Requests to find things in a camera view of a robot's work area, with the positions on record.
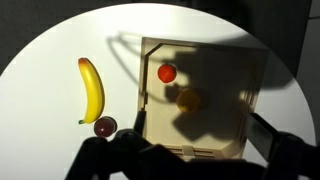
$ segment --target yellow banana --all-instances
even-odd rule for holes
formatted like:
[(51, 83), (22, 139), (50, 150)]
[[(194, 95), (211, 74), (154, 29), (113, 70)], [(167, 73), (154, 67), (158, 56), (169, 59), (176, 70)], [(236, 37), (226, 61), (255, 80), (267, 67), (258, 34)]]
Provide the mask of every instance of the yellow banana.
[(90, 124), (96, 121), (103, 111), (105, 101), (103, 85), (96, 68), (89, 59), (80, 58), (78, 65), (87, 91), (87, 111), (79, 124)]

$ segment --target white table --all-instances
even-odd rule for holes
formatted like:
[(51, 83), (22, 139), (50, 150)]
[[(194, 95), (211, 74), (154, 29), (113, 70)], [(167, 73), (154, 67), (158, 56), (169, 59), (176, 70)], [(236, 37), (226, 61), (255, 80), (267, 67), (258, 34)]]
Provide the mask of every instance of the white table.
[[(28, 44), (0, 78), (0, 179), (63, 179), (81, 143), (94, 136), (93, 125), (77, 124), (86, 110), (79, 57), (91, 59), (104, 82), (103, 115), (114, 117), (119, 129), (132, 127), (143, 36), (266, 48), (225, 20), (177, 6), (120, 5), (64, 21)], [(274, 54), (256, 112), (315, 144), (304, 95)], [(265, 164), (250, 142), (244, 158)]]

